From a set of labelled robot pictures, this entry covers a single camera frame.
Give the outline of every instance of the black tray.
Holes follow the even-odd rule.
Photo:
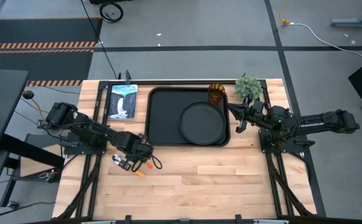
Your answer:
[[[208,88],[157,87],[148,96],[145,135],[155,146],[197,146],[180,132],[179,119],[183,109],[197,101],[208,101]],[[230,141],[230,119],[226,95],[218,104],[225,115],[224,135],[209,146],[224,146]]]

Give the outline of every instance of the green succulent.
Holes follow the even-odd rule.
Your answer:
[[[259,80],[257,80],[256,77],[243,76],[235,83],[235,94],[239,99],[245,99],[250,93],[253,94],[254,99],[257,99],[261,96],[261,83]]]

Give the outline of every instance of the book cover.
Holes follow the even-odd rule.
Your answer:
[[[112,86],[108,119],[134,119],[137,108],[137,85]]]

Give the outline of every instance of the gray floor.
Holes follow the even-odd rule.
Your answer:
[[[277,18],[281,0],[271,0]],[[98,7],[86,3],[90,16]],[[106,47],[180,45],[274,46],[269,19],[262,0],[133,0],[121,2],[125,15],[117,24],[103,24],[101,39]],[[289,0],[282,16],[311,26],[317,35],[337,45],[362,45],[362,29],[334,29],[330,19],[356,17],[362,0]],[[0,17],[85,16],[76,0],[7,0]],[[321,46],[303,27],[281,27],[285,46]],[[117,72],[128,69],[133,78],[237,78],[244,72],[259,78],[283,78],[277,52],[184,51],[111,52]],[[287,64],[302,115],[338,108],[355,115],[361,129],[352,135],[313,134],[313,162],[328,217],[362,219],[362,110],[361,100],[347,77],[362,66],[362,58],[345,52],[286,52]],[[94,53],[89,79],[110,79],[113,74],[103,53]],[[58,87],[80,91],[80,87]],[[77,96],[33,88],[45,110],[55,101],[77,104]],[[20,102],[17,111],[37,121],[38,112]],[[41,134],[35,125],[15,114],[7,133],[24,139]],[[55,200],[57,184],[21,182],[13,200],[21,205]],[[0,217],[0,223],[48,220],[50,205],[39,205]]]

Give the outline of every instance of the black desk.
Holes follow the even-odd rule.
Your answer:
[[[9,153],[28,157],[61,169],[64,159],[41,148],[4,134],[11,116],[25,88],[29,74],[26,71],[0,70],[0,175],[4,167],[17,169],[19,160],[9,158]],[[0,205],[6,206],[15,180],[11,177]]]

